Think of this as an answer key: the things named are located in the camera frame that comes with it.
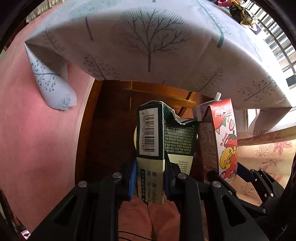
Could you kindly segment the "strawberry duck milk carton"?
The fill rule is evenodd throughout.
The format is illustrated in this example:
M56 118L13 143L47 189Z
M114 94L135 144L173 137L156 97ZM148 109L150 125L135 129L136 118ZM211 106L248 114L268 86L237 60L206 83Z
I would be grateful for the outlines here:
M238 166L238 138L231 99L222 100L218 92L213 100L196 106L193 115L199 123L198 140L204 169L216 171L231 183Z

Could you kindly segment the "dark green carton box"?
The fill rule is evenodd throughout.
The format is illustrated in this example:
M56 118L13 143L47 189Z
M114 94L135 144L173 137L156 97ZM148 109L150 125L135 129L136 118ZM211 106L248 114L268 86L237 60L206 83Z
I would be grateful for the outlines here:
M197 140L198 121L179 118L162 101L137 108L137 191L147 203L169 198L178 173L189 174Z

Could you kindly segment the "black gold wrapper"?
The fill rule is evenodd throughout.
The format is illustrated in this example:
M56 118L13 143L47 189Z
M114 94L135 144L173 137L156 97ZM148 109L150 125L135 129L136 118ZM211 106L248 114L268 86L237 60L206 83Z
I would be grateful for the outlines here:
M231 16L241 25L252 26L253 19L248 11L237 1L232 1L229 6Z

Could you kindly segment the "person's pink trouser legs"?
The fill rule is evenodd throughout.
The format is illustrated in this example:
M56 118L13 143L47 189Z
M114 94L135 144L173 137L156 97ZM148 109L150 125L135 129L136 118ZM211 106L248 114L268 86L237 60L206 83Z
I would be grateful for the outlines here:
M145 203L134 196L118 211L119 240L179 240L180 214L174 202Z

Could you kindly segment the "pink bed cover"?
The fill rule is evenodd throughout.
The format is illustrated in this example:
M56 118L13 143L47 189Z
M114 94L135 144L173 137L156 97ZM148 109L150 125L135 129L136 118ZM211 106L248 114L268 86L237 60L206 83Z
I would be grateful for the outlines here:
M24 45L45 18L43 14L22 29L1 60L1 188L13 215L30 232L75 185L79 130L94 82L68 63L77 105L61 111L46 104Z

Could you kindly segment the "pink leaf print curtain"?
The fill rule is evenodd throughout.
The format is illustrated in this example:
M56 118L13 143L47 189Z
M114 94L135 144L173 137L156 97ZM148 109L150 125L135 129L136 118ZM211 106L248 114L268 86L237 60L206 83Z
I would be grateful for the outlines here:
M262 169L286 187L295 155L295 137L280 132L268 133L258 145L238 147L238 161L247 169Z

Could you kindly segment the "tree print bed sheet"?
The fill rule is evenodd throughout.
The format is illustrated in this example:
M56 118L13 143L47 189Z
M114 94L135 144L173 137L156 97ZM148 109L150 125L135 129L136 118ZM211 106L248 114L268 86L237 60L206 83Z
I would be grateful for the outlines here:
M271 130L295 101L269 46L209 1L68 1L25 41L49 107L77 103L71 62L97 80L166 84L259 109L253 135Z

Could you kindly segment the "metal window bars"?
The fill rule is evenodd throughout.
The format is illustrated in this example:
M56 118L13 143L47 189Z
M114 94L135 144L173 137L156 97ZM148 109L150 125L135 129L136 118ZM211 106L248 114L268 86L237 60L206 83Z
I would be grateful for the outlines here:
M258 1L246 1L244 7L253 15L257 25L264 31L264 40L282 68L288 87L295 90L295 47L274 17Z

